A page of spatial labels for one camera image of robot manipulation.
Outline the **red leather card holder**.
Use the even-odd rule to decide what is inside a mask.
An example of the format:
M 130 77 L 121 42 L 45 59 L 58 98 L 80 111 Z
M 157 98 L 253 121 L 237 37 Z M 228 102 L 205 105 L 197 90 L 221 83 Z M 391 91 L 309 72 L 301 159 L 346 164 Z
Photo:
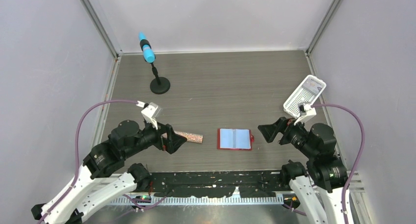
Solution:
M 249 129 L 219 128 L 217 130 L 217 149 L 252 150 L 254 136 Z

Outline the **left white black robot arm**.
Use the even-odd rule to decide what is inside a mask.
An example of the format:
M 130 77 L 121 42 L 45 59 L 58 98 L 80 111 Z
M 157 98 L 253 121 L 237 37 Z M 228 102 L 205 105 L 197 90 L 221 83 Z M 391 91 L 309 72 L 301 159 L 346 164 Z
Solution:
M 66 191 L 63 189 L 48 203 L 33 206 L 32 215 L 47 224 L 81 224 L 113 199 L 135 190 L 144 192 L 150 187 L 149 172 L 143 164 L 135 163 L 115 181 L 95 190 L 104 179 L 124 167 L 128 158 L 150 146 L 173 154 L 186 141 L 169 124 L 154 128 L 145 123 L 144 129 L 140 129 L 135 121 L 122 121 L 106 141 L 94 146 L 84 158 L 75 184 L 68 183 L 66 187 L 69 190 L 66 197 L 62 197 Z

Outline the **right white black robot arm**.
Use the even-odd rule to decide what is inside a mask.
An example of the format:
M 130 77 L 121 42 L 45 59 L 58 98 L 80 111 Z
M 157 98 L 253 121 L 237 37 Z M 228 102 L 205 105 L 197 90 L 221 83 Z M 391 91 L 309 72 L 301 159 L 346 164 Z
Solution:
M 303 123 L 281 117 L 273 124 L 259 125 L 258 129 L 268 143 L 282 133 L 281 145 L 292 144 L 307 157 L 305 166 L 292 161 L 283 165 L 280 184 L 295 192 L 311 224 L 354 222 L 350 193 L 343 191 L 347 169 L 335 155 L 337 140 L 330 126 L 316 123 L 306 130 Z

